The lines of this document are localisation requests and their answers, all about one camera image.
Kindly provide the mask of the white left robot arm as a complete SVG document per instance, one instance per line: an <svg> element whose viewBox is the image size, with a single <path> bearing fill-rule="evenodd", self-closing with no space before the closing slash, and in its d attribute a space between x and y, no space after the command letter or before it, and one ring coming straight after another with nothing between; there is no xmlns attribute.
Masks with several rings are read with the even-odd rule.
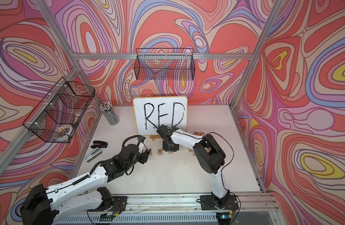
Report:
<svg viewBox="0 0 345 225"><path fill-rule="evenodd" d="M97 162L83 175L48 187L36 185L21 204L22 223L52 225L81 211L109 209L113 197L104 184L128 174L136 163L145 164L150 153L144 143L129 144L114 157Z"/></svg>

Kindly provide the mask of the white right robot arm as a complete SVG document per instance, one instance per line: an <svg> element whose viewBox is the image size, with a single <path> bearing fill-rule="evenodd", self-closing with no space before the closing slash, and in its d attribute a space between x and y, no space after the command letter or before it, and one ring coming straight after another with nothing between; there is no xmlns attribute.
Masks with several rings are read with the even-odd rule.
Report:
<svg viewBox="0 0 345 225"><path fill-rule="evenodd" d="M211 194L199 198L203 210L223 210L228 203L234 202L223 181L226 154L211 134L198 136L165 125L157 128L157 133L163 140L164 151L175 152L180 146L192 150L201 168L209 174Z"/></svg>

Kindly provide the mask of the wooden whiteboard stand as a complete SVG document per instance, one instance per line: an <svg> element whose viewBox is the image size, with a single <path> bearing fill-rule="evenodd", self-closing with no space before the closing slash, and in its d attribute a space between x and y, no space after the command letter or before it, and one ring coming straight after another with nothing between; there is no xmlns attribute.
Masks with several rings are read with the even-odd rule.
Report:
<svg viewBox="0 0 345 225"><path fill-rule="evenodd" d="M157 139L161 139L161 136L159 136L159 135L150 136L150 139L151 139L152 141L155 141L155 140L157 140Z"/></svg>

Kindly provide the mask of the yellow framed whiteboard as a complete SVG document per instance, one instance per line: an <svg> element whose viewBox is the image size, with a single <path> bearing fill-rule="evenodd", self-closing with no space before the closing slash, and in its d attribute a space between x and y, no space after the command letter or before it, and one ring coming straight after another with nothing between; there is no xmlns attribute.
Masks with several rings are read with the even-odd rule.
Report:
<svg viewBox="0 0 345 225"><path fill-rule="evenodd" d="M138 134L156 136L161 125L187 131L187 103L185 96L134 98Z"/></svg>

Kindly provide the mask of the black stapler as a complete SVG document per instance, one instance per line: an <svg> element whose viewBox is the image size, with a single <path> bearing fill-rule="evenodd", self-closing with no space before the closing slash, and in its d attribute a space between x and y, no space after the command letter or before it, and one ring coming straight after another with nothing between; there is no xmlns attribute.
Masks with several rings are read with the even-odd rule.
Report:
<svg viewBox="0 0 345 225"><path fill-rule="evenodd" d="M104 142L104 141L93 141L93 144L90 146L92 149L96 149L96 148L107 148L108 146L108 143L107 142Z"/></svg>

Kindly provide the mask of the tape roll in basket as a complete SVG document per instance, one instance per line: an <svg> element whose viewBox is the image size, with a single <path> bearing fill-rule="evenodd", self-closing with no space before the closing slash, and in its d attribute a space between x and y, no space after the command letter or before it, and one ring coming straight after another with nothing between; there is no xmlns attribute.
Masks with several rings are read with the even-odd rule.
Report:
<svg viewBox="0 0 345 225"><path fill-rule="evenodd" d="M68 137L69 132L71 130L71 125L65 124L56 129L54 132L54 138L65 138Z"/></svg>

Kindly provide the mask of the cup of pencils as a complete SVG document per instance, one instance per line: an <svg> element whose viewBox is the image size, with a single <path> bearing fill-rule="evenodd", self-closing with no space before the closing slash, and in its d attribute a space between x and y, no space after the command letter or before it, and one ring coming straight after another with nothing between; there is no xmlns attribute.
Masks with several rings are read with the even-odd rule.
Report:
<svg viewBox="0 0 345 225"><path fill-rule="evenodd" d="M113 106L111 102L103 102L100 105L100 110L102 111L103 115L105 116L105 118L107 119L107 122L110 125L117 125L119 123L119 118L116 115L116 113L113 110Z"/></svg>

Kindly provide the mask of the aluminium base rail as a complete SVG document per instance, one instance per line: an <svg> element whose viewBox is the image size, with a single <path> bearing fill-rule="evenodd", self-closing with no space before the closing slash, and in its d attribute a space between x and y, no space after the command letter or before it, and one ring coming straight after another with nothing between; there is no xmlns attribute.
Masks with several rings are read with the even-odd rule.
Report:
<svg viewBox="0 0 345 225"><path fill-rule="evenodd" d="M56 225L285 225L275 198L237 193L215 208L206 193L128 195L110 211L82 211Z"/></svg>

